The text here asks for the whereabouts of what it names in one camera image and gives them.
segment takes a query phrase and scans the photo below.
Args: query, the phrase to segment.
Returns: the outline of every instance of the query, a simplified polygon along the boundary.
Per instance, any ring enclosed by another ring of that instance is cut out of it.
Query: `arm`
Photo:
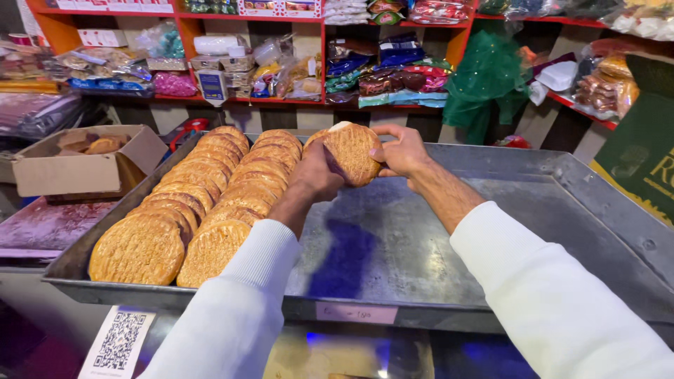
[[[487,303],[543,378],[674,378],[674,353],[563,247],[546,243],[433,162],[419,133],[397,125],[382,176],[403,175],[452,234]]]
[[[344,180],[314,142],[267,220],[255,223],[220,276],[206,281],[155,353],[143,379],[261,378],[283,327],[281,302],[314,202]]]

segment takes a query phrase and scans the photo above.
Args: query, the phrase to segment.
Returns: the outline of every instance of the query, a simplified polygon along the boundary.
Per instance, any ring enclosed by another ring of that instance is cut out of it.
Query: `green netting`
[[[531,70],[523,72],[518,49],[512,39],[484,30],[468,39],[464,58],[445,85],[450,95],[442,113],[443,124],[467,129],[467,144],[483,143],[492,100],[499,106],[499,122],[510,124],[528,99]]]

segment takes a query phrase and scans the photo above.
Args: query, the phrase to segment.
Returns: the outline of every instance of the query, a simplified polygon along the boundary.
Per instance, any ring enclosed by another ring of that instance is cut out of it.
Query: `paper sign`
[[[78,379],[131,379],[154,315],[113,306],[89,349]]]
[[[316,302],[316,320],[393,324],[398,307]]]

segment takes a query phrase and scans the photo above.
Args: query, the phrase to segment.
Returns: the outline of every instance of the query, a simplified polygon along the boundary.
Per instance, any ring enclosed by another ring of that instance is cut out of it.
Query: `stacked bread row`
[[[89,263],[91,280],[170,284],[248,151],[247,137],[235,127],[222,126],[202,137],[137,208],[98,240]]]
[[[253,223],[267,217],[288,188],[301,155],[302,144],[292,134],[282,130],[260,134],[191,240],[177,277],[179,286],[199,287],[222,272]]]

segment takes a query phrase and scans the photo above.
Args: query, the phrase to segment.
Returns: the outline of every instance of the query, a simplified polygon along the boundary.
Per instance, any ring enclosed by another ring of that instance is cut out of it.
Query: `metal tray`
[[[43,281],[83,303],[184,309],[195,289],[92,282],[87,266],[98,238],[136,207],[200,137],[188,140],[65,250]],[[484,197],[544,240],[563,245],[674,341],[673,230],[568,153],[426,146]],[[286,318],[315,320],[316,301],[397,305],[398,326],[503,332],[480,285],[452,250],[448,233],[405,179],[376,179],[315,204],[301,244],[303,253],[285,292]]]

